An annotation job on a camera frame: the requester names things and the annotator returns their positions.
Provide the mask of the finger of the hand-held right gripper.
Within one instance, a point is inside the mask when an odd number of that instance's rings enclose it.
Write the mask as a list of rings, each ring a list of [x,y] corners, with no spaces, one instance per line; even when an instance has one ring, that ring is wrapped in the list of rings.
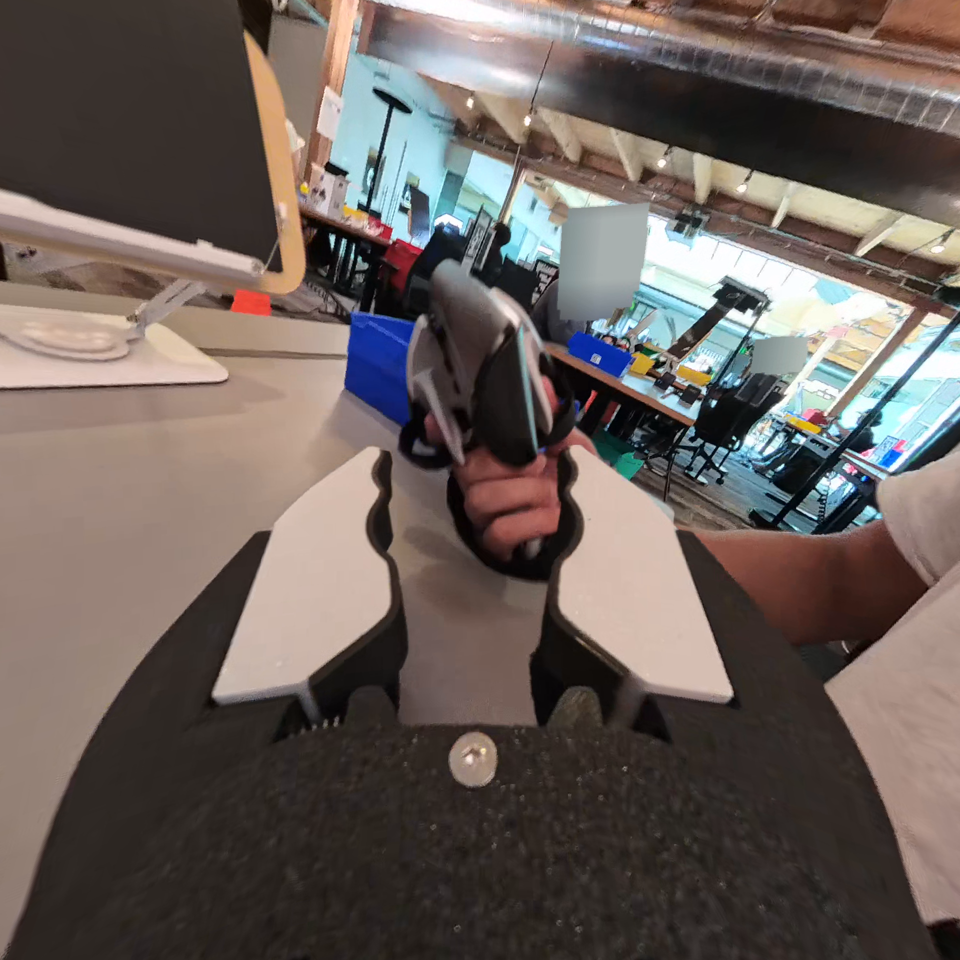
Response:
[[[531,358],[535,376],[553,375],[553,362],[529,315],[500,289],[492,289],[453,259],[429,280],[429,371],[436,378],[484,378],[502,357]]]

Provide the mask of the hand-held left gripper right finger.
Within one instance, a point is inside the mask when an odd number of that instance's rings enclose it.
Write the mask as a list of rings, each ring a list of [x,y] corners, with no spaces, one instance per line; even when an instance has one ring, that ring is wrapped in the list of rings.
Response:
[[[534,675],[548,698],[647,695],[728,705],[735,691],[673,511],[582,447],[558,474],[568,541],[552,568]]]

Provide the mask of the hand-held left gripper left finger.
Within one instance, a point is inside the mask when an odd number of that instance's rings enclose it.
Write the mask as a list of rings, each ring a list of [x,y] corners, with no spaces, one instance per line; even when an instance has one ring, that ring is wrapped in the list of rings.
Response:
[[[367,447],[273,524],[211,691],[218,706],[345,707],[365,687],[399,699],[408,639],[389,553],[392,465]]]

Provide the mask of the blue storage bin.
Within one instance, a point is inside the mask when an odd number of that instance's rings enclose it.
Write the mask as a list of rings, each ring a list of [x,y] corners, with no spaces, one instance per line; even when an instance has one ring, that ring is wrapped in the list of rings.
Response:
[[[413,331],[407,319],[350,314],[344,389],[398,426],[410,419],[406,359]]]

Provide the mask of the person's right forearm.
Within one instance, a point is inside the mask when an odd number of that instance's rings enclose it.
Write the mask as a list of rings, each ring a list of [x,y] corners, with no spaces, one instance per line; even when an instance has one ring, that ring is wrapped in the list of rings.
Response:
[[[796,646],[872,645],[929,591],[882,520],[837,534],[738,530],[695,536]]]

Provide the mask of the person's right hand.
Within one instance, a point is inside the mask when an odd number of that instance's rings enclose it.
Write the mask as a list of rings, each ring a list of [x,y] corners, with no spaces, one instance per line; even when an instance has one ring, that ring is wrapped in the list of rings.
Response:
[[[465,516],[493,558],[508,562],[519,549],[543,543],[558,532],[562,515],[559,462],[573,448],[597,454],[591,438],[574,429],[522,467],[499,462],[482,447],[468,451],[461,463],[452,465]]]

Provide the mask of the red storage bin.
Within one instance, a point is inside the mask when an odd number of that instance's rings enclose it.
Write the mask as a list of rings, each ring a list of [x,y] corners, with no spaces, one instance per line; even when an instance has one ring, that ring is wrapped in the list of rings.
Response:
[[[383,254],[381,278],[397,298],[402,296],[410,272],[423,251],[420,246],[395,239]]]

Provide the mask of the small blue bin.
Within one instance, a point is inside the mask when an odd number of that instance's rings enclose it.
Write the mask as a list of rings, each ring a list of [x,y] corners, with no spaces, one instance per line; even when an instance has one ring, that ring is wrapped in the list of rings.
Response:
[[[613,378],[622,378],[633,363],[633,355],[613,343],[587,332],[575,333],[567,344],[570,356]]]

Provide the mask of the wooden background table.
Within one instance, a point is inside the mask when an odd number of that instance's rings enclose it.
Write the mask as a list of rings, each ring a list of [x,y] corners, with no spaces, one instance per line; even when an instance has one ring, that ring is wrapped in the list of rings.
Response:
[[[545,349],[547,354],[568,371],[588,381],[591,390],[597,393],[597,398],[581,416],[581,429],[586,434],[592,435],[598,429],[611,403],[640,405],[655,414],[667,417],[683,428],[692,427],[697,420],[701,406],[699,401],[685,404],[677,393],[662,390],[647,378],[630,374],[625,374],[622,378],[614,377],[599,367],[572,356],[565,347],[558,344],[547,343]]]

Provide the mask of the black office chair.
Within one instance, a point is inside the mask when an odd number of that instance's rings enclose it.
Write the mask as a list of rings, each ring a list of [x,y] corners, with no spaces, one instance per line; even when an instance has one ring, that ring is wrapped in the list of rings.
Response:
[[[716,484],[723,486],[727,459],[741,450],[751,429],[781,401],[784,391],[780,378],[755,373],[737,387],[705,397],[692,426],[682,427],[674,438],[648,450],[650,459],[666,461],[662,499],[669,499],[672,471],[681,453],[690,454],[686,475],[706,485],[709,481],[704,479],[704,473],[712,473],[716,475]]]

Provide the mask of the black floor lamp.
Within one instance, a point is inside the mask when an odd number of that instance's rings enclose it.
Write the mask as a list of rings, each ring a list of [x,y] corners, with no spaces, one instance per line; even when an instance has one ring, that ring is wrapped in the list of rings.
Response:
[[[386,108],[386,115],[381,129],[380,139],[376,150],[367,156],[366,169],[363,175],[361,194],[363,200],[359,204],[359,209],[366,213],[371,219],[381,219],[381,208],[375,204],[378,198],[378,190],[381,183],[381,177],[384,170],[386,147],[390,135],[390,129],[396,113],[402,115],[412,114],[412,108],[396,94],[381,87],[375,87],[372,90],[374,97],[380,101]]]

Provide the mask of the person in white shirt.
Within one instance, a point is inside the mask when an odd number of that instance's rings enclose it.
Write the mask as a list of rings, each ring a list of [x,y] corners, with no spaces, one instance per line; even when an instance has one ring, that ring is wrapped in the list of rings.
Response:
[[[927,924],[959,917],[959,454],[896,474],[878,506],[927,592],[825,690],[867,763]]]

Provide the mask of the white mounting bar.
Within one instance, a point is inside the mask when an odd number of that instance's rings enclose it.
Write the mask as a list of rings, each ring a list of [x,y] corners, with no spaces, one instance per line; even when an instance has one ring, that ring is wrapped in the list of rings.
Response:
[[[209,285],[247,287],[264,274],[258,258],[207,241],[187,243],[76,214],[1,191],[2,240],[18,246],[99,259]]]

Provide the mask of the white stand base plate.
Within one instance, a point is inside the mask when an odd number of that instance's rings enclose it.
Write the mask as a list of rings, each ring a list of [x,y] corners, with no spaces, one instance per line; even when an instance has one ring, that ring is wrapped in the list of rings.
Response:
[[[2,305],[3,390],[223,383],[227,369],[166,326],[135,335],[126,318]]]

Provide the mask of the silver ventilation duct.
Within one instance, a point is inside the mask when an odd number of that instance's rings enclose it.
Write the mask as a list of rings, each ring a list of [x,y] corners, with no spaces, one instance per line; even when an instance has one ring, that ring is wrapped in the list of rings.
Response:
[[[958,227],[956,52],[617,2],[365,2],[358,51]]]

